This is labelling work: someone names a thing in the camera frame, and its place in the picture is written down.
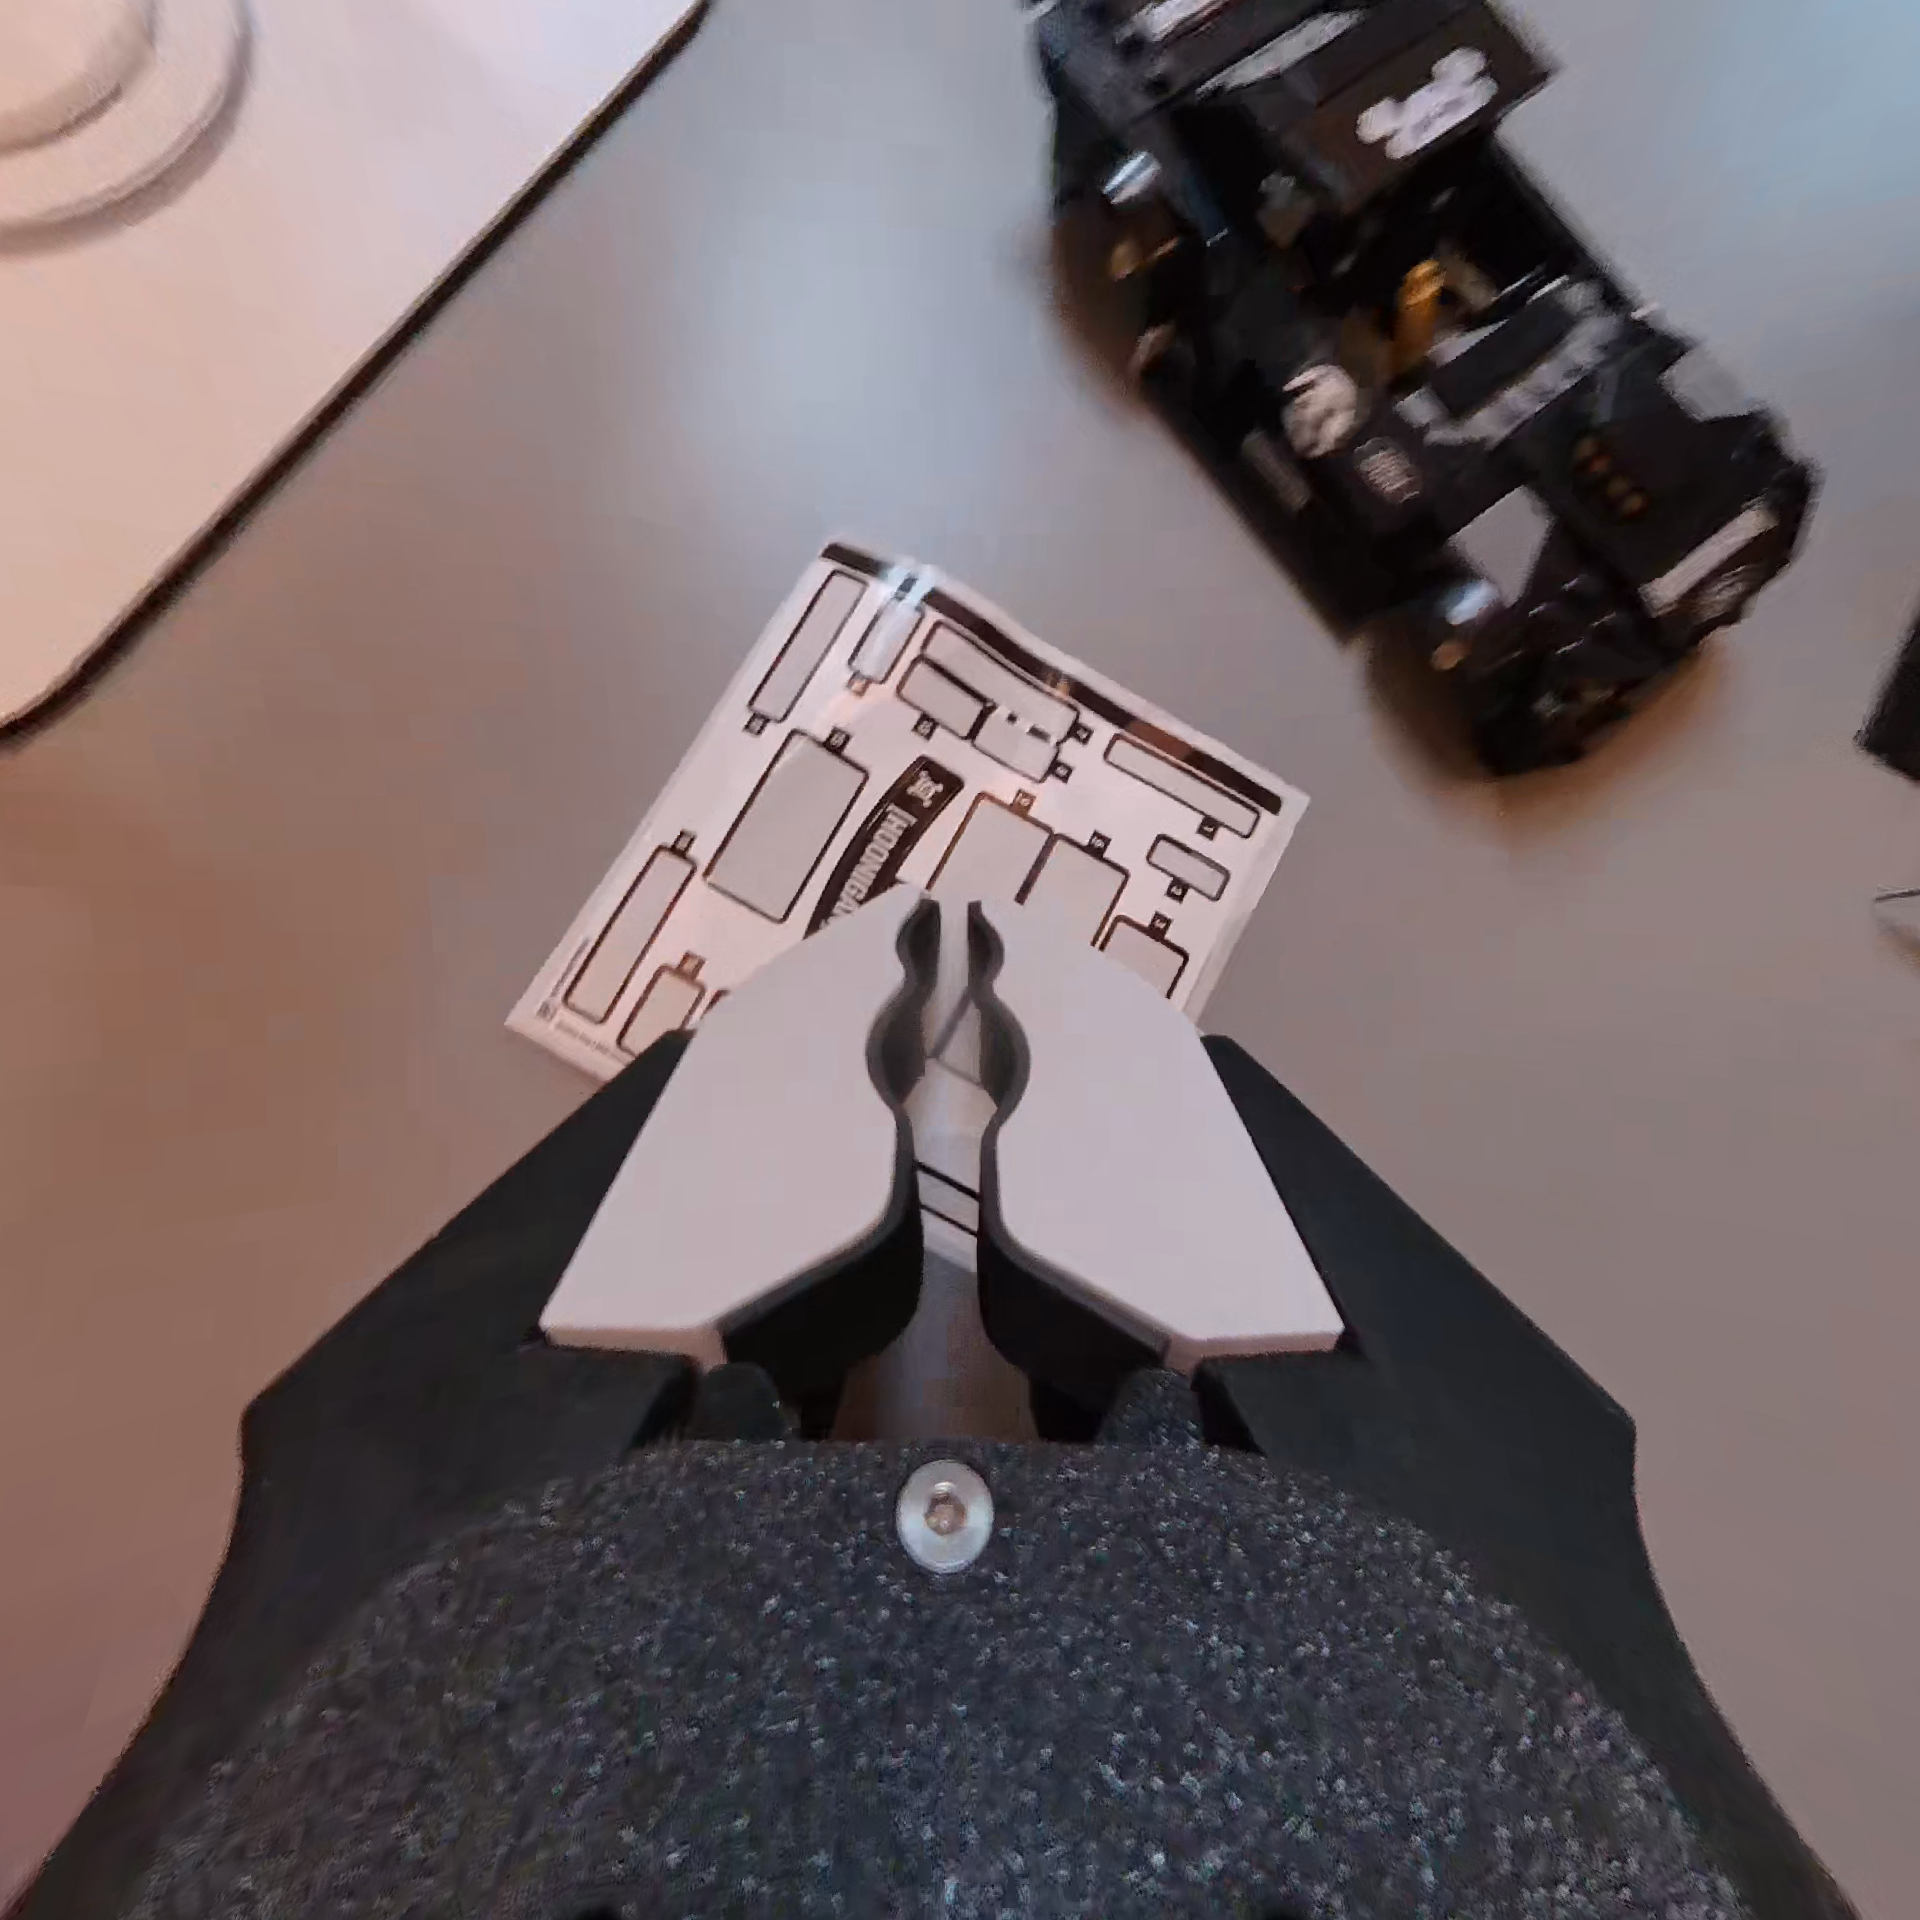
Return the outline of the black lego plate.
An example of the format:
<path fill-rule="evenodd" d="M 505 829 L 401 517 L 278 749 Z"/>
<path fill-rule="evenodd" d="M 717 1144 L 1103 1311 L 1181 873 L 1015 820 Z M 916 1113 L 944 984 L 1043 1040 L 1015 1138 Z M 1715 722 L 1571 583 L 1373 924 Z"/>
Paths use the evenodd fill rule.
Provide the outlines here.
<path fill-rule="evenodd" d="M 1920 778 L 1917 759 L 1917 672 L 1920 672 L 1917 615 L 1888 665 L 1876 702 L 1856 736 L 1859 749 L 1910 784 Z"/>

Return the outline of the white sticker sheet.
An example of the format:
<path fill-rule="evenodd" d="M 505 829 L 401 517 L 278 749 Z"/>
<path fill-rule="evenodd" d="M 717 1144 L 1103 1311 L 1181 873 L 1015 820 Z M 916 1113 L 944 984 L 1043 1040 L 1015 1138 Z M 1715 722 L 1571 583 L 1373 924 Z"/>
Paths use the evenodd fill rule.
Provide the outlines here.
<path fill-rule="evenodd" d="M 507 1028 L 605 1081 L 899 885 L 1036 905 L 1196 1016 L 1307 804 L 937 567 L 831 542 Z"/>

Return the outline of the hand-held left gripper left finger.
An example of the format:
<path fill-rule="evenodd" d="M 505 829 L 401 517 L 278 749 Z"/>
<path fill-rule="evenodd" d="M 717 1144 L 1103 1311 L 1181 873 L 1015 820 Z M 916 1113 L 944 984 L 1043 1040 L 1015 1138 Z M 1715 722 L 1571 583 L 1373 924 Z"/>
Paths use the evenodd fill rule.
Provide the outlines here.
<path fill-rule="evenodd" d="M 895 887 L 701 1022 L 542 1310 L 551 1345 L 837 1389 L 905 1329 L 940 948 L 940 905 Z"/>

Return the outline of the white book stand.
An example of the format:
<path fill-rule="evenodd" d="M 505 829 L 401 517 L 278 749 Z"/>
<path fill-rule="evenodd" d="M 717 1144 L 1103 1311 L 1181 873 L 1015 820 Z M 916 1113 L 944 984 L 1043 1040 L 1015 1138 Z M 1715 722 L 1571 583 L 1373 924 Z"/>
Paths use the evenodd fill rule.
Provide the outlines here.
<path fill-rule="evenodd" d="M 84 679 L 703 10 L 5 5 L 5 730 Z"/>

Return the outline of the black lego car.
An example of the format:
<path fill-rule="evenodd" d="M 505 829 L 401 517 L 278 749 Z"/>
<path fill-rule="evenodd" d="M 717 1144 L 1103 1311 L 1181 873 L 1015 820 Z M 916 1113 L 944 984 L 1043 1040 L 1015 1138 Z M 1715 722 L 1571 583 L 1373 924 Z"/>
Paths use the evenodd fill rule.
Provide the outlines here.
<path fill-rule="evenodd" d="M 1480 1 L 1031 5 L 1131 375 L 1404 636 L 1495 776 L 1579 759 L 1792 565 L 1816 471 L 1503 142 Z"/>

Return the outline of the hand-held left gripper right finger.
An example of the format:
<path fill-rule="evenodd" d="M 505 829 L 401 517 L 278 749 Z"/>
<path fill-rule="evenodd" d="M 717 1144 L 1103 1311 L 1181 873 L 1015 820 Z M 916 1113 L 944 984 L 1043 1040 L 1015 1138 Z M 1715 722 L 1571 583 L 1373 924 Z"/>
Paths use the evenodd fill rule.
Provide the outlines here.
<path fill-rule="evenodd" d="M 967 961 L 980 1324 L 1043 1409 L 1089 1428 L 1141 1370 L 1336 1351 L 1345 1320 L 1192 1022 L 1020 903 L 968 905 Z"/>

